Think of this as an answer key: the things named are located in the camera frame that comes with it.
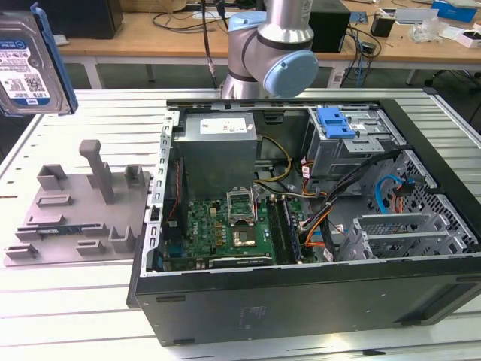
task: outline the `motherboard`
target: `motherboard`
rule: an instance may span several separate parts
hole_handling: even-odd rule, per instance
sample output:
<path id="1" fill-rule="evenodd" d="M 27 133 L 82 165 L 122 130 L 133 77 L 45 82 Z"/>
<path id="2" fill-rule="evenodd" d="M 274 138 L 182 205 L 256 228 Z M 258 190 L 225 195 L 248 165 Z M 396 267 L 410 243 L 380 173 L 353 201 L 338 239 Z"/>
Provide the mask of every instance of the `motherboard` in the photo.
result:
<path id="1" fill-rule="evenodd" d="M 241 197 L 189 202 L 186 235 L 166 241 L 164 269 L 288 264 L 301 258 L 297 198 Z"/>

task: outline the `hard drive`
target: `hard drive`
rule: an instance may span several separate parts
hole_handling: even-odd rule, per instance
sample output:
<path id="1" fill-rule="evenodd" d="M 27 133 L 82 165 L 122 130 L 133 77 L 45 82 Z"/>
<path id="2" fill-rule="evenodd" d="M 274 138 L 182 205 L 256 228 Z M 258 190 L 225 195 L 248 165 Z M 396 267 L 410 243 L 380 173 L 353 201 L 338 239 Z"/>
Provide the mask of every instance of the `hard drive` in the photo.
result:
<path id="1" fill-rule="evenodd" d="M 36 5 L 32 12 L 0 13 L 0 107 L 8 116 L 73 114 L 77 99 L 47 15 Z"/>

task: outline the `white work table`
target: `white work table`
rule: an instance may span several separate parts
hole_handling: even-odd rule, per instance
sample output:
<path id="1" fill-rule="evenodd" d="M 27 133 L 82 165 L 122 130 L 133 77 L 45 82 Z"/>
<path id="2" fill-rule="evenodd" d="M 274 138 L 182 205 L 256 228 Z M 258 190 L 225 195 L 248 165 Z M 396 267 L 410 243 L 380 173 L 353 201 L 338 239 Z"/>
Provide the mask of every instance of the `white work table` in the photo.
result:
<path id="1" fill-rule="evenodd" d="M 419 89 L 313 89 L 302 96 L 314 93 L 323 99 L 396 99 L 434 141 L 453 144 L 445 149 L 476 137 L 458 127 L 459 115 L 437 96 Z M 165 100 L 199 94 L 216 96 L 206 90 L 79 91 L 74 116 L 36 117 L 0 166 L 0 245 L 12 244 L 38 190 L 35 177 L 43 164 L 62 164 L 67 174 L 86 173 L 88 164 L 78 156 L 78 146 L 96 138 L 112 171 L 132 163 L 153 171 Z M 476 147 L 469 148 L 477 153 Z M 361 358 L 363 350 L 386 352 L 376 361 L 481 357 L 481 297 L 434 326 L 164 349 L 143 312 L 126 305 L 131 268 L 131 260 L 0 268 L 0 360 L 338 360 Z"/>

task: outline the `plastic bag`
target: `plastic bag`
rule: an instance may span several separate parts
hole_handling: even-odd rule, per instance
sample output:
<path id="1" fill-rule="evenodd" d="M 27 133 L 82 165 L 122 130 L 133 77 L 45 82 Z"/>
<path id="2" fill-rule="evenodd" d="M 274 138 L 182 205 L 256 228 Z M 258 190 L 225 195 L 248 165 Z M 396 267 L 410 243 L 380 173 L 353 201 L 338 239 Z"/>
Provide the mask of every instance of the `plastic bag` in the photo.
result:
<path id="1" fill-rule="evenodd" d="M 441 32 L 448 26 L 447 23 L 439 21 L 438 17 L 424 20 L 420 24 L 414 24 L 409 31 L 409 36 L 415 43 L 423 43 L 425 41 L 442 41 L 439 36 Z"/>

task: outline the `table leg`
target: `table leg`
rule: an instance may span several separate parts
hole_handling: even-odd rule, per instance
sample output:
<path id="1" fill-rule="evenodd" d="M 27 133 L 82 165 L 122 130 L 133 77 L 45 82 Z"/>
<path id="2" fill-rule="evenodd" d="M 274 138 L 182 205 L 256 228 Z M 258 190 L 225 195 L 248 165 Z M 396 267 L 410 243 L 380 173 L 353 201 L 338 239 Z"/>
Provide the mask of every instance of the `table leg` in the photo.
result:
<path id="1" fill-rule="evenodd" d="M 94 57 L 86 57 L 83 66 L 89 78 L 90 87 L 92 89 L 104 89 L 104 85 L 97 70 L 97 61 Z"/>
<path id="2" fill-rule="evenodd" d="M 343 62 L 335 63 L 329 75 L 328 88 L 340 88 L 343 82 L 344 73 L 346 72 L 346 66 Z"/>
<path id="3" fill-rule="evenodd" d="M 156 79 L 154 78 L 153 76 L 153 68 L 152 68 L 152 65 L 151 64 L 146 64 L 145 65 L 145 70 L 147 72 L 147 80 L 149 81 L 149 83 L 153 83 L 156 81 Z"/>
<path id="4" fill-rule="evenodd" d="M 413 85 L 413 78 L 416 76 L 416 72 L 417 72 L 416 69 L 411 70 L 411 72 L 409 73 L 406 79 L 407 85 Z"/>

